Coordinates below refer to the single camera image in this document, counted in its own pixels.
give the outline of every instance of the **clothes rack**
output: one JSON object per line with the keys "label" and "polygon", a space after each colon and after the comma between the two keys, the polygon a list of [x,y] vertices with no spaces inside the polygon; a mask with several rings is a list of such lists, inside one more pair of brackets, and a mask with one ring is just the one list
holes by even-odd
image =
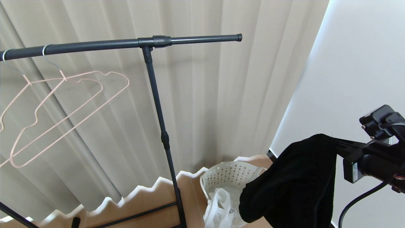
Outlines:
{"label": "clothes rack", "polygon": [[[109,40],[109,41],[91,41],[91,42],[79,42],[79,43],[66,43],[66,44],[54,44],[49,45],[45,50],[45,55],[54,55],[54,54],[64,54],[64,53],[73,53],[73,52],[87,52],[87,51],[97,51],[97,50],[108,50],[108,49],[122,49],[122,48],[142,48],[143,57],[145,60],[149,81],[151,84],[151,90],[153,95],[153,100],[156,107],[156,114],[158,116],[160,130],[161,130],[161,140],[163,147],[166,151],[167,162],[170,169],[170,175],[173,180],[173,187],[176,196],[176,202],[166,204],[152,210],[148,210],[136,215],[132,215],[123,219],[119,219],[107,224],[97,226],[95,228],[104,228],[112,226],[121,222],[128,221],[143,215],[147,215],[164,208],[177,205],[179,212],[180,224],[173,228],[186,228],[186,220],[184,215],[183,203],[181,200],[180,189],[177,186],[176,181],[176,172],[173,166],[172,155],[170,152],[169,144],[169,135],[166,132],[166,127],[164,125],[162,107],[160,105],[158,86],[156,84],[155,72],[152,64],[152,54],[151,51],[153,48],[167,47],[171,45],[178,44],[191,44],[191,43],[213,43],[213,42],[226,42],[226,41],[242,41],[242,34],[235,35],[219,35],[219,36],[200,36],[200,37],[169,37],[169,36],[152,36],[148,38],[138,38],[138,39],[123,39],[123,40]],[[4,56],[5,60],[20,59],[20,58],[29,58],[35,56],[42,56],[43,46],[38,47],[27,47],[21,49],[11,49],[7,51]],[[28,228],[39,228],[32,222],[28,221],[11,208],[7,207],[0,202],[0,210],[11,216],[13,219],[17,220],[21,224],[25,225]],[[72,228],[78,228],[80,219],[75,217],[72,222]]]}

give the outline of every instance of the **hanger hook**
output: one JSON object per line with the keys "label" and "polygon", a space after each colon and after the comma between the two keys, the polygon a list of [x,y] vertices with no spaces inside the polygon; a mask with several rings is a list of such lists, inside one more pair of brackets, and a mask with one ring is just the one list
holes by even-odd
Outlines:
{"label": "hanger hook", "polygon": [[6,60],[4,59],[4,57],[6,56],[6,53],[7,53],[8,51],[10,51],[10,50],[12,50],[12,49],[8,49],[8,50],[5,50],[5,51],[3,52],[3,56],[2,56],[3,62],[4,62],[10,69],[13,69],[13,70],[15,70],[15,71],[18,71],[18,72],[20,72],[20,74],[22,74],[22,75],[25,75],[24,72],[22,72],[21,70],[10,66],[10,65],[6,62]]}
{"label": "hanger hook", "polygon": [[56,63],[53,63],[53,62],[49,61],[49,59],[45,56],[45,49],[46,49],[49,45],[51,45],[51,44],[45,45],[44,48],[42,49],[42,56],[45,58],[45,60],[46,60],[47,62],[49,62],[50,64],[54,65],[54,66],[57,67],[59,70],[61,70],[60,67],[59,67]]}

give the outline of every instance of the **white wall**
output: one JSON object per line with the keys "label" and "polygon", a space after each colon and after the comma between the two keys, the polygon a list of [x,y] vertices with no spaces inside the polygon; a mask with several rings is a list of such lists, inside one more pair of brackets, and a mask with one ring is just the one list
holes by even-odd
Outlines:
{"label": "white wall", "polygon": [[[358,119],[383,104],[405,114],[405,2],[331,1],[306,70],[271,150],[324,133],[367,142]],[[333,222],[344,206],[380,182],[343,178],[337,161]],[[360,201],[346,214],[344,228],[405,227],[405,195],[390,187]]]}

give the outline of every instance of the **curtain fold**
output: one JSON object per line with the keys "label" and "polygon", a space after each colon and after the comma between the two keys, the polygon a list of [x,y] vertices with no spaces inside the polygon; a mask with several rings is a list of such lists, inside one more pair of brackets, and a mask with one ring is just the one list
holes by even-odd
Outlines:
{"label": "curtain fold", "polygon": [[[0,49],[53,43],[242,33],[242,42],[174,45],[152,52],[175,170],[266,153],[315,41],[328,1],[22,1],[1,0]],[[116,71],[129,87],[29,165],[0,169],[0,200],[36,221],[82,204],[118,202],[136,186],[170,179],[142,56],[136,49],[48,56],[66,76]],[[11,60],[34,81],[60,77],[43,57]],[[0,64],[0,110],[25,85]],[[104,89],[21,154],[23,164],[126,85],[119,75],[91,74]],[[0,161],[58,81],[24,92],[4,118]],[[46,131],[100,89],[64,83],[38,112],[17,149]]]}

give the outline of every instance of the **white plastic basket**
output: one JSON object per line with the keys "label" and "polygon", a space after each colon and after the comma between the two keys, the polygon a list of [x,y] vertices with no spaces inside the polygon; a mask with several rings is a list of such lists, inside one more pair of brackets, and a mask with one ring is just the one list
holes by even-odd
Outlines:
{"label": "white plastic basket", "polygon": [[200,177],[201,188],[207,200],[211,200],[208,193],[213,193],[217,188],[223,188],[229,192],[232,208],[237,212],[232,228],[240,228],[247,224],[239,214],[239,197],[246,184],[256,179],[262,170],[266,168],[243,161],[230,161],[211,167]]}

